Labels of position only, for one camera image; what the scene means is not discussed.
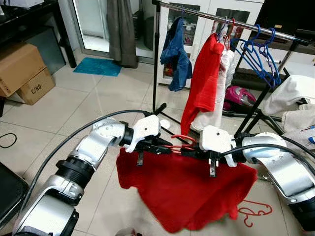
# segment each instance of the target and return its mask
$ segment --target red towel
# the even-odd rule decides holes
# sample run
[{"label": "red towel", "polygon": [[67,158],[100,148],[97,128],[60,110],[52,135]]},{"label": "red towel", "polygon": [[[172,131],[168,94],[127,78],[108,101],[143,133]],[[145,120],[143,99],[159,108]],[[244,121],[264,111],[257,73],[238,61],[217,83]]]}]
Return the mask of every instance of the red towel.
[{"label": "red towel", "polygon": [[217,92],[220,58],[224,46],[213,33],[203,45],[192,74],[190,93],[181,121],[182,134],[188,134],[198,112],[213,112]]},{"label": "red towel", "polygon": [[217,177],[209,177],[207,161],[145,152],[139,167],[137,157],[138,153],[121,149],[117,159],[119,183],[122,188],[136,187],[170,233],[202,229],[226,213],[236,220],[237,205],[256,180],[256,170],[243,164],[236,168],[220,164]]}]

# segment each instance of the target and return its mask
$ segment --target black cable sheath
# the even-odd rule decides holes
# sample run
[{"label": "black cable sheath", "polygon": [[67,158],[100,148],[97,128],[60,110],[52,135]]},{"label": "black cable sheath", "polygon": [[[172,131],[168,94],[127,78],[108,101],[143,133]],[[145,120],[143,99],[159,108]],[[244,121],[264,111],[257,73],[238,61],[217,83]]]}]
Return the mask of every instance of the black cable sheath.
[{"label": "black cable sheath", "polygon": [[42,173],[43,169],[45,168],[45,166],[47,165],[47,163],[49,162],[49,160],[55,155],[55,153],[63,146],[65,145],[71,138],[73,138],[75,135],[77,135],[79,132],[81,132],[82,130],[86,129],[87,127],[93,125],[94,123],[97,123],[105,118],[108,118],[108,117],[112,117],[112,116],[115,116],[115,115],[119,115],[119,114],[123,114],[123,113],[148,113],[146,111],[142,111],[142,110],[124,110],[124,111],[118,111],[118,112],[113,112],[113,113],[110,113],[108,115],[105,115],[105,116],[102,116],[100,118],[97,118],[85,125],[83,125],[81,128],[77,129],[76,131],[74,131],[72,134],[70,134],[65,140],[63,140],[48,156],[47,158],[45,159],[45,161],[41,164],[40,168],[38,169],[33,181],[31,182],[31,185],[30,185],[30,188],[24,198],[24,201],[23,201],[23,204],[20,208],[20,211],[19,211],[19,215],[21,213],[21,211],[24,209],[24,207],[26,206],[27,202],[29,201],[30,199],[30,196],[32,194],[32,191],[35,187],[35,184],[36,182],[38,181],[38,178],[40,176],[40,174]]},{"label": "black cable sheath", "polygon": [[306,147],[304,147],[302,144],[298,143],[297,141],[294,141],[293,139],[287,138],[285,136],[281,136],[281,138],[283,138],[284,140],[288,141],[289,143],[292,143],[296,146],[298,146],[300,149],[302,149],[304,152],[306,152],[307,154],[309,154],[312,158],[315,159],[315,154],[312,153],[309,149],[307,149]]},{"label": "black cable sheath", "polygon": [[0,136],[0,139],[3,138],[3,137],[5,137],[5,136],[7,136],[7,135],[13,135],[13,136],[14,136],[14,141],[13,141],[13,143],[10,144],[9,146],[2,146],[2,145],[0,145],[0,148],[9,148],[9,147],[13,146],[13,144],[16,143],[16,141],[17,141],[18,138],[17,138],[16,135],[13,134],[13,133],[3,134],[3,135]]},{"label": "black cable sheath", "polygon": [[301,157],[299,154],[297,154],[296,152],[292,151],[291,149],[289,149],[287,147],[283,147],[283,146],[276,145],[276,144],[252,144],[252,145],[247,145],[247,146],[243,146],[243,147],[236,147],[230,151],[220,153],[219,156],[224,157],[226,155],[233,154],[235,152],[243,151],[243,150],[250,149],[250,148],[278,148],[278,149],[281,149],[283,151],[289,152],[289,153],[293,154],[295,159],[297,159],[297,160],[301,161],[302,163],[304,163],[305,165],[307,165],[307,167],[310,169],[312,174],[315,176],[314,168],[303,157]]}]

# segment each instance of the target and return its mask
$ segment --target clothing rack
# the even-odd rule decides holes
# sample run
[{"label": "clothing rack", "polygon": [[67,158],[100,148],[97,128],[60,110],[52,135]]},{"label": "clothing rack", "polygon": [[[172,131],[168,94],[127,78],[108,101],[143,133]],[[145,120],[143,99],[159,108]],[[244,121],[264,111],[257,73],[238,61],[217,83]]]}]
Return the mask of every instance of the clothing rack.
[{"label": "clothing rack", "polygon": [[[236,27],[242,27],[244,29],[248,29],[248,30],[251,30],[251,31],[258,32],[258,27],[250,25],[250,24],[246,24],[246,23],[243,23],[243,22],[233,21],[231,19],[226,19],[225,17],[216,16],[216,15],[212,15],[212,14],[208,14],[208,13],[204,13],[204,12],[191,10],[191,9],[188,9],[188,8],[184,8],[182,6],[171,5],[169,3],[161,2],[160,0],[152,0],[152,4],[156,6],[155,51],[154,51],[154,82],[153,82],[153,104],[152,104],[152,110],[153,110],[153,112],[155,114],[162,114],[165,117],[169,118],[170,120],[180,124],[180,122],[178,120],[174,119],[173,117],[171,117],[171,116],[169,116],[169,115],[167,115],[167,114],[165,114],[163,112],[163,110],[166,108],[166,103],[163,103],[159,108],[156,109],[156,96],[157,96],[157,83],[158,83],[158,80],[157,80],[157,76],[158,76],[158,45],[159,45],[159,27],[160,27],[160,9],[161,9],[161,7],[166,7],[166,8],[175,10],[175,11],[184,12],[186,14],[196,15],[196,16],[199,16],[199,17],[202,17],[202,18],[207,18],[207,19],[211,19],[211,20],[214,20],[214,21],[226,23],[228,25],[233,25],[234,24]],[[271,35],[272,31],[269,30],[269,29],[260,28],[260,33],[266,34],[266,35]],[[291,56],[292,52],[296,49],[296,47],[299,44],[307,46],[309,44],[309,41],[301,39],[301,38],[297,38],[297,37],[295,37],[293,35],[289,35],[289,34],[286,34],[286,33],[281,33],[281,32],[275,32],[275,37],[276,38],[280,38],[280,39],[284,39],[284,40],[288,40],[288,41],[293,41],[292,46],[290,47],[290,49],[287,52],[286,56],[284,57],[284,59],[282,60],[282,62],[279,65],[278,70],[280,72],[284,68],[285,63],[287,62],[287,60]],[[253,117],[254,113],[257,112],[258,106],[260,105],[260,103],[262,102],[262,100],[264,99],[266,94],[269,92],[269,90],[270,90],[269,86],[266,85],[266,88],[262,91],[262,93],[258,97],[257,101],[255,102],[255,104],[253,105],[253,107],[251,108],[249,113],[245,116],[243,122],[241,123],[240,127],[236,131],[235,136],[237,136],[239,133],[241,133],[243,131],[245,126],[248,124],[249,120]],[[269,120],[270,123],[273,125],[273,127],[272,126],[271,127],[277,133],[283,134],[283,130],[281,129],[281,127],[271,117],[267,117],[267,116],[263,115],[262,113],[258,113],[258,114],[256,114],[256,116],[254,116],[253,121],[245,129],[245,132],[250,132],[250,130],[262,118]],[[165,130],[166,132],[168,132],[169,134],[173,134],[171,131],[169,131],[169,130],[163,128],[163,127],[162,127],[162,129]]]}]

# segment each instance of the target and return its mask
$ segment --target pink vacuum cleaner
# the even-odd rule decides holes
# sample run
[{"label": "pink vacuum cleaner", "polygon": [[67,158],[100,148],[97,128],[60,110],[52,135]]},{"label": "pink vacuum cleaner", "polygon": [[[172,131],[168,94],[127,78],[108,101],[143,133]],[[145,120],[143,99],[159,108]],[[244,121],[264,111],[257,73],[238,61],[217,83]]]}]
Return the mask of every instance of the pink vacuum cleaner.
[{"label": "pink vacuum cleaner", "polygon": [[247,89],[239,86],[230,86],[225,91],[223,110],[247,113],[255,102],[255,96]]}]

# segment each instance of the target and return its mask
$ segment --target denim jacket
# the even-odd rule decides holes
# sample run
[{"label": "denim jacket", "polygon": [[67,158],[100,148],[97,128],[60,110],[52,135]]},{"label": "denim jacket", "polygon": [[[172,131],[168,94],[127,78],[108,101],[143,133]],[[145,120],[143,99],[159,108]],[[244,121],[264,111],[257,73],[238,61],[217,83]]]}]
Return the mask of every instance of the denim jacket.
[{"label": "denim jacket", "polygon": [[161,64],[171,63],[174,71],[173,80],[169,90],[179,91],[186,85],[186,79],[192,77],[191,62],[184,51],[184,21],[177,18],[171,29],[166,34],[166,39],[161,54]]}]

